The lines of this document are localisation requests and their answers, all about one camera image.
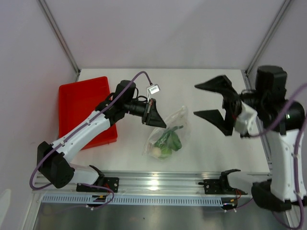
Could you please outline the green bell pepper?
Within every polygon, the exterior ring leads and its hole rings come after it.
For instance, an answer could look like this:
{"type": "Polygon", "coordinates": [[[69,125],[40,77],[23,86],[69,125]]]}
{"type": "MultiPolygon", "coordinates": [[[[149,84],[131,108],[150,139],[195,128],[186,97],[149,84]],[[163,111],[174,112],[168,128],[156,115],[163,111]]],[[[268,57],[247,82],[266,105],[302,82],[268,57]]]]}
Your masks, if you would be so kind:
{"type": "Polygon", "coordinates": [[[167,140],[167,145],[170,149],[174,151],[178,151],[182,148],[181,141],[175,132],[172,132],[170,134],[170,137],[167,140]]]}

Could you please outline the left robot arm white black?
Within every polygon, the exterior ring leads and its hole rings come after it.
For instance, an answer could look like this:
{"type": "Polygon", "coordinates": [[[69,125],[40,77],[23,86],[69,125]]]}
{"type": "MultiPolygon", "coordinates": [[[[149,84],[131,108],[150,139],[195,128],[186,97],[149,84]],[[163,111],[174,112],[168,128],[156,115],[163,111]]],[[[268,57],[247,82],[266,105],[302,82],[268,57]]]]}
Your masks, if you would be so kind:
{"type": "Polygon", "coordinates": [[[51,144],[44,141],[38,146],[38,171],[51,185],[60,189],[69,183],[87,184],[92,191],[100,191],[104,187],[103,173],[92,165],[74,165],[71,161],[83,147],[123,119],[125,114],[140,117],[144,125],[166,128],[157,111],[156,99],[152,97],[160,91],[158,84],[147,87],[144,101],[134,97],[136,90],[134,82],[122,80],[115,92],[72,131],[51,144]]]}

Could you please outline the clear zip top bag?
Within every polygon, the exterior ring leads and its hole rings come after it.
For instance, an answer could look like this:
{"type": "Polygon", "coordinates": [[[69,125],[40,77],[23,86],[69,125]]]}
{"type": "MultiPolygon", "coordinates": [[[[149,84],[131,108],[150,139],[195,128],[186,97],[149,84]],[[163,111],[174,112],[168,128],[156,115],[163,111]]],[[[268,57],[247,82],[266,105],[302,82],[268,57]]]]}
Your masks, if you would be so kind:
{"type": "Polygon", "coordinates": [[[190,137],[189,110],[186,106],[169,115],[166,128],[156,127],[148,137],[142,155],[150,156],[159,161],[165,161],[179,153],[190,137]]]}

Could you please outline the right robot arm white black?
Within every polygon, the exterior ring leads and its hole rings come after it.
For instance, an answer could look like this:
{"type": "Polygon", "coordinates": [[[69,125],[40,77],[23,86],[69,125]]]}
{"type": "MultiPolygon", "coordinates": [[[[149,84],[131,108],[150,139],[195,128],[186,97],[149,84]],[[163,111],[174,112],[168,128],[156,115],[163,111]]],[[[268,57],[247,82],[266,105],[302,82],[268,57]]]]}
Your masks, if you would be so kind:
{"type": "Polygon", "coordinates": [[[301,149],[307,118],[294,97],[285,98],[287,72],[273,65],[257,68],[255,89],[238,93],[225,75],[196,84],[196,88],[223,97],[225,115],[218,110],[194,114],[217,127],[225,136],[237,132],[241,138],[266,136],[272,161],[272,176],[262,180],[239,169],[221,173],[219,188],[224,193],[238,189],[251,194],[258,207],[284,212],[305,207],[307,191],[302,176],[301,149]]]}

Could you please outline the green chili pepper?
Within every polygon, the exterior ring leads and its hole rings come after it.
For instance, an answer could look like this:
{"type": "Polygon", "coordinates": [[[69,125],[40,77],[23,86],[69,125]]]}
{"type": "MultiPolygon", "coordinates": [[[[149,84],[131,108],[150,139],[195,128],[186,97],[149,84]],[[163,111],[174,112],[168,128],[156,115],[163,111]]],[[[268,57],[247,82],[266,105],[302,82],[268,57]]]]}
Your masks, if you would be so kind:
{"type": "Polygon", "coordinates": [[[155,147],[162,147],[164,144],[166,144],[168,138],[170,137],[172,131],[171,130],[167,130],[165,131],[162,136],[154,143],[155,147]]]}

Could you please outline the green round lime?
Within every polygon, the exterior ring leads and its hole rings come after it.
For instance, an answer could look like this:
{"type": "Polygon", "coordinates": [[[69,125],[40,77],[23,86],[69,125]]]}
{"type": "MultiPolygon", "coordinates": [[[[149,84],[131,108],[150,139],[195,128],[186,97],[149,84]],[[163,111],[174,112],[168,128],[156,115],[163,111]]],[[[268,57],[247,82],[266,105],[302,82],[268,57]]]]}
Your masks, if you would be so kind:
{"type": "Polygon", "coordinates": [[[165,149],[161,149],[161,156],[160,158],[165,159],[168,158],[172,155],[172,149],[170,148],[165,148],[165,149]]]}

